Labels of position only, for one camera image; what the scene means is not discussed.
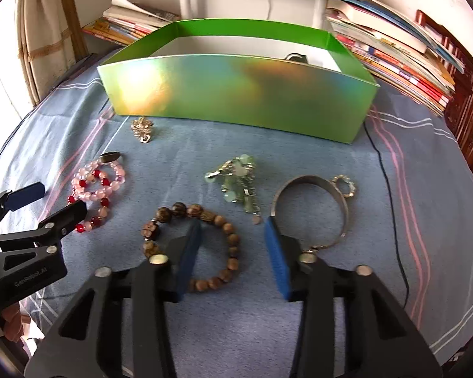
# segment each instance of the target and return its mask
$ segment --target pink bead bracelet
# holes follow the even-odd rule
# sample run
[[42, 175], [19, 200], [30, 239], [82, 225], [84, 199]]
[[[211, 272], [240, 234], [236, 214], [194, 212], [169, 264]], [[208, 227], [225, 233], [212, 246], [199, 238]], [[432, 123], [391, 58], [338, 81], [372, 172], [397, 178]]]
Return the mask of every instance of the pink bead bracelet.
[[[76, 230], [79, 233], [90, 231], [96, 227], [100, 227], [103, 221], [109, 215], [109, 199], [112, 192], [118, 190], [126, 180], [126, 172], [123, 167], [117, 162], [120, 157], [119, 152], [108, 152], [101, 155], [96, 161], [88, 163], [85, 167], [73, 176], [72, 179], [72, 194], [68, 197], [68, 203], [75, 203], [77, 199], [85, 202], [99, 201], [101, 207], [98, 209], [98, 214], [91, 217], [89, 220], [76, 225]], [[104, 165], [110, 165], [114, 169], [115, 180], [110, 181], [107, 174], [101, 170]], [[102, 187], [95, 192], [88, 192], [87, 187], [90, 183], [96, 183], [99, 180]]]

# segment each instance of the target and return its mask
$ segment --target black cable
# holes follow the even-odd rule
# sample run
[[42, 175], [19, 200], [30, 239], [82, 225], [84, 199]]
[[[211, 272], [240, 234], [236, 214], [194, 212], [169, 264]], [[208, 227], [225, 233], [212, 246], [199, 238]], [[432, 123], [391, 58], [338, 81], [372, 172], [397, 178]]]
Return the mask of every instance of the black cable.
[[385, 172], [384, 162], [382, 161], [382, 154], [377, 149], [377, 147], [373, 143], [373, 140], [371, 139], [371, 136], [368, 132], [368, 128], [366, 127], [366, 121], [363, 122], [363, 126], [364, 126], [364, 130], [366, 131], [366, 135], [368, 136], [368, 139], [371, 142], [371, 146], [373, 147], [373, 149], [378, 154], [378, 161], [380, 162], [380, 168], [382, 169], [382, 173], [384, 174], [385, 182], [387, 184], [387, 192], [389, 193], [389, 201], [390, 201], [390, 204], [391, 204], [392, 227], [394, 228], [394, 244], [396, 246], [397, 265], [400, 268], [401, 277], [403, 278], [403, 282], [405, 283], [405, 288], [406, 288], [405, 304], [403, 304], [403, 308], [405, 308], [406, 304], [408, 303], [408, 297], [410, 295], [410, 285], [408, 284], [408, 279], [406, 277], [405, 268], [403, 267], [403, 263], [401, 262], [400, 248], [399, 248], [398, 243], [397, 243], [396, 216], [394, 214], [394, 203], [392, 202], [391, 185], [389, 183], [389, 178], [387, 177], [387, 173]]

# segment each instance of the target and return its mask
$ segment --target blue gripper pad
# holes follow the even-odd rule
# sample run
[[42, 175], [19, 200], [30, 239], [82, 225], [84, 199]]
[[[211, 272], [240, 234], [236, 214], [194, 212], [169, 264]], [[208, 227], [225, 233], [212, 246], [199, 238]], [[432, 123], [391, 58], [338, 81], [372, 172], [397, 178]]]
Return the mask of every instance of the blue gripper pad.
[[46, 189], [40, 182], [9, 193], [4, 207], [13, 212], [44, 197]]
[[266, 247], [270, 255], [277, 288], [283, 297], [289, 301], [291, 297], [290, 271], [282, 250], [280, 236], [277, 225], [275, 224], [275, 219], [270, 216], [265, 222]]
[[177, 295], [182, 300], [188, 290], [189, 280], [193, 274], [196, 255], [202, 243], [202, 227], [199, 220], [193, 220], [186, 236], [185, 248], [177, 266]]

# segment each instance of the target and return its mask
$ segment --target stack of books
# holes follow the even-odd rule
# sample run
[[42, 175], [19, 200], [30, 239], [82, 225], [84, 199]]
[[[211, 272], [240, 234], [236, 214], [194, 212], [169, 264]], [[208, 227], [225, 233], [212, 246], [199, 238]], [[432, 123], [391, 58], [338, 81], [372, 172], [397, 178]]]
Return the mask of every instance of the stack of books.
[[416, 23], [375, 0], [328, 0], [335, 37], [375, 76], [442, 116], [455, 84], [446, 61], [464, 65]]
[[111, 7], [104, 11], [103, 16], [84, 26], [82, 31], [125, 47], [177, 20], [180, 20], [180, 15], [168, 11], [128, 0], [112, 0]]

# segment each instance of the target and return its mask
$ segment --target brown bead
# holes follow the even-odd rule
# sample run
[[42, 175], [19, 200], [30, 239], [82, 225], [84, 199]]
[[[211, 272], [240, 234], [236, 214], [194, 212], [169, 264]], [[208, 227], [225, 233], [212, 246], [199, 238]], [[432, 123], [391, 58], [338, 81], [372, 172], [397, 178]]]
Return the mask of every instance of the brown bead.
[[185, 207], [184, 203], [176, 202], [176, 203], [173, 204], [173, 206], [170, 210], [172, 211], [172, 214], [175, 217], [185, 217], [188, 208]]
[[230, 248], [228, 249], [228, 254], [229, 254], [230, 257], [232, 257], [233, 259], [238, 258], [238, 247], [236, 247], [236, 246], [230, 247]]
[[172, 212], [170, 212], [169, 208], [159, 208], [156, 210], [156, 220], [159, 223], [168, 223], [172, 220]]
[[198, 280], [196, 283], [196, 289], [198, 291], [207, 291], [208, 290], [208, 282], [207, 280]]
[[226, 218], [224, 216], [219, 216], [217, 215], [215, 218], [214, 218], [214, 224], [217, 226], [217, 227], [222, 227], [222, 225], [226, 223]]
[[154, 222], [147, 222], [140, 234], [146, 239], [154, 240], [159, 236], [159, 226]]
[[238, 244], [240, 243], [240, 236], [238, 236], [237, 234], [230, 234], [228, 236], [228, 244], [230, 246], [238, 246]]
[[200, 215], [200, 219], [207, 223], [213, 223], [215, 216], [216, 214], [210, 210], [203, 210], [202, 214]]
[[196, 280], [190, 279], [189, 280], [189, 291], [193, 292], [196, 289]]
[[145, 257], [149, 259], [150, 256], [159, 253], [159, 246], [153, 241], [146, 241], [142, 245], [142, 251], [144, 252]]
[[193, 203], [188, 207], [188, 216], [189, 217], [200, 217], [203, 212], [203, 208], [200, 204]]
[[233, 274], [228, 269], [221, 270], [217, 276], [225, 283], [229, 283], [233, 278]]
[[238, 259], [228, 259], [228, 269], [237, 271], [238, 270]]
[[208, 280], [208, 286], [212, 290], [218, 290], [222, 287], [222, 281], [219, 277], [212, 277]]
[[231, 223], [226, 223], [224, 226], [222, 226], [222, 229], [226, 234], [235, 233], [235, 227], [233, 227]]

